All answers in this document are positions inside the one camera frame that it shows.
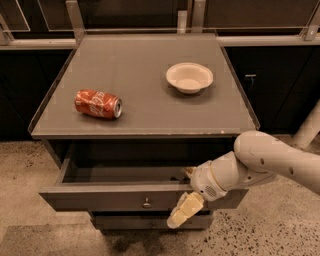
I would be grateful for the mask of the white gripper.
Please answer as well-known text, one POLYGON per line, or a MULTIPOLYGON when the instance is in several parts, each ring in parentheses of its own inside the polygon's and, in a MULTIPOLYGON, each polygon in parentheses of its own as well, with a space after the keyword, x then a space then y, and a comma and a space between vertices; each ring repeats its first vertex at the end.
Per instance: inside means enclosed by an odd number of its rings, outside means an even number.
POLYGON ((172 210, 167 225, 176 229, 189 218, 198 213, 206 201, 215 201, 227 194, 227 169, 229 164, 223 160, 207 161, 199 166, 185 167, 184 171, 190 178, 190 185, 195 192, 185 192, 172 210))

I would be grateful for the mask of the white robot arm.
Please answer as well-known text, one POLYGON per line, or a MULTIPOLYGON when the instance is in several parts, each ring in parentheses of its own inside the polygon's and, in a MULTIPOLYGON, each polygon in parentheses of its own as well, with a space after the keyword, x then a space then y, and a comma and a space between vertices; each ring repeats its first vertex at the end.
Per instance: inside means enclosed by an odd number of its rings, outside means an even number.
POLYGON ((276 175, 320 194, 320 155, 306 151, 319 131, 320 102, 293 137, 293 146, 256 130, 241 133, 229 153, 186 169, 193 192, 181 196, 167 220, 168 227, 180 227, 206 201, 218 200, 231 190, 267 182, 276 175))

